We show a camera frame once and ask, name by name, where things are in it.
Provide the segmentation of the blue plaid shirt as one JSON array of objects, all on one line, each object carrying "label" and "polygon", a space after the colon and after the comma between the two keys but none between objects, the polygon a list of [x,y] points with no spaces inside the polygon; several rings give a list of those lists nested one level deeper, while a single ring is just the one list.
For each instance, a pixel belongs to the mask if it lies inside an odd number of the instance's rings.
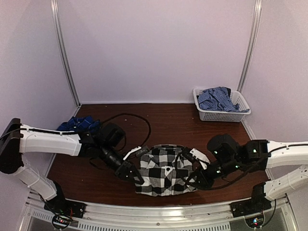
[{"label": "blue plaid shirt", "polygon": [[74,131],[74,132],[89,132],[94,134],[101,127],[100,120],[94,120],[92,116],[86,117],[71,117],[67,122],[63,122],[58,128],[58,131]]}]

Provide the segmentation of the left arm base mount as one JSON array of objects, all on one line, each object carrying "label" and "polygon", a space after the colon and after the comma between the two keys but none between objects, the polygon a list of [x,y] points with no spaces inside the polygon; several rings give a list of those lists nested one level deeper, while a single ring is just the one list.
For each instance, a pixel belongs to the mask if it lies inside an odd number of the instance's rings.
[{"label": "left arm base mount", "polygon": [[65,205],[56,207],[51,205],[51,203],[45,202],[44,209],[51,211],[55,215],[65,215],[69,218],[83,218],[85,212],[86,204],[71,200],[66,200]]}]

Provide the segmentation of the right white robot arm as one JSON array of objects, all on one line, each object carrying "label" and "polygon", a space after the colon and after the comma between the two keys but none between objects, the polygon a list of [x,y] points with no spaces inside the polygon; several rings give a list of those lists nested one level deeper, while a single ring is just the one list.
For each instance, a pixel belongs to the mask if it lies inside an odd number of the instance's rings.
[{"label": "right white robot arm", "polygon": [[195,188],[213,190],[214,181],[235,171],[241,171],[238,178],[221,186],[223,189],[235,183],[245,175],[255,171],[265,171],[280,166],[299,168],[276,180],[266,181],[253,187],[247,209],[257,212],[265,203],[270,204],[282,195],[295,191],[308,182],[308,143],[277,142],[269,140],[250,140],[240,145],[229,134],[214,136],[207,149],[216,158],[210,162],[207,156],[196,149],[189,151],[188,159],[197,161],[197,168],[187,179]]}]

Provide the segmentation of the black white checked shirt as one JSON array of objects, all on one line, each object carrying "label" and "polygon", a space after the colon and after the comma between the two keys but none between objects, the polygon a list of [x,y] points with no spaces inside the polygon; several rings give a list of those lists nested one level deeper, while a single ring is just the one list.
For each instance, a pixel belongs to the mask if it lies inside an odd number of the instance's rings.
[{"label": "black white checked shirt", "polygon": [[139,172],[144,184],[135,185],[135,192],[148,196],[173,196],[192,193],[197,189],[187,185],[187,179],[193,171],[192,163],[179,153],[184,151],[181,145],[155,145],[140,158]]}]

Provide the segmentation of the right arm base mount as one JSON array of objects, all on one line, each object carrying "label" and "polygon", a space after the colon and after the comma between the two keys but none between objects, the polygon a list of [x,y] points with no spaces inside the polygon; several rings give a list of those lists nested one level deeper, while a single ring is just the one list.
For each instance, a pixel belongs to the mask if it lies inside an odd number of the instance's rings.
[{"label": "right arm base mount", "polygon": [[271,202],[253,202],[251,200],[238,201],[230,204],[231,212],[234,218],[247,216],[254,213],[261,213],[271,208]]}]

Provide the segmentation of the white plastic laundry basket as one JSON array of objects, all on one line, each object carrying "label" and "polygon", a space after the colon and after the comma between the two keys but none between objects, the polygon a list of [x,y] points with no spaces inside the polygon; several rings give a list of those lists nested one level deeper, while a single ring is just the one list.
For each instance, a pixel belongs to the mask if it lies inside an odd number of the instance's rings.
[{"label": "white plastic laundry basket", "polygon": [[240,112],[202,110],[198,103],[198,96],[202,92],[203,89],[200,88],[194,88],[192,91],[194,103],[198,110],[199,118],[201,121],[241,122],[247,115],[250,115],[252,112],[243,95],[235,90],[231,90],[230,99],[233,104],[239,105]]}]

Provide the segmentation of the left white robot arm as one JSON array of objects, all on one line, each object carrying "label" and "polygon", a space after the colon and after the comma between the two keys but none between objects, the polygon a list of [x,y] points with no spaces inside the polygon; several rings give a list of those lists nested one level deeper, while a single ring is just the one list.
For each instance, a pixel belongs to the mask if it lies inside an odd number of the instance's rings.
[{"label": "left white robot arm", "polygon": [[24,153],[54,153],[75,157],[98,157],[115,175],[122,180],[143,184],[144,180],[128,157],[141,150],[137,147],[125,156],[120,155],[115,147],[126,136],[124,130],[114,123],[100,127],[95,133],[89,131],[56,131],[23,125],[19,118],[10,121],[0,138],[0,171],[13,174],[36,191],[43,200],[59,214],[69,210],[61,186],[40,175],[23,161]]}]

